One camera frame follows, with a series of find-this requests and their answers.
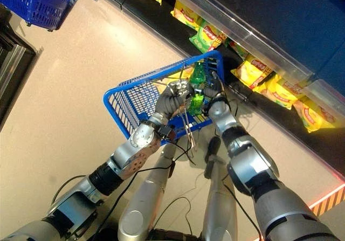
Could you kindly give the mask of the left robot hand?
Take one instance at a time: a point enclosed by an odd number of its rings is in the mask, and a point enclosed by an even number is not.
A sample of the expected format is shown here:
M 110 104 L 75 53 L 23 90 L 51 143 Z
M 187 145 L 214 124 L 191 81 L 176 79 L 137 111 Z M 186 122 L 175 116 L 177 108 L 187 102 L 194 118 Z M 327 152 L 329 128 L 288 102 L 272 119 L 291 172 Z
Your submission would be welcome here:
M 155 113 L 170 120 L 180 109 L 188 109 L 194 96 L 195 90 L 187 80 L 172 81 L 160 94 L 156 102 Z

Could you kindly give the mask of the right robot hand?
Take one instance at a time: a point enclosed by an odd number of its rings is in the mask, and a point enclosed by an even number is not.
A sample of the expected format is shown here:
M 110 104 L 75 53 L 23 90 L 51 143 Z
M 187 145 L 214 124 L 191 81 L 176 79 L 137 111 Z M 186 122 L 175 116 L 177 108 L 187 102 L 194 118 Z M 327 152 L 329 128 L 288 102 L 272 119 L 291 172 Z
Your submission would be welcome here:
M 207 106 L 210 102 L 214 100 L 218 100 L 218 99 L 223 100 L 226 98 L 224 85 L 219 75 L 215 71 L 213 71 L 211 75 L 212 75 L 211 83 L 205 86 L 203 89 L 203 94 L 204 94 L 203 105 L 204 106 Z

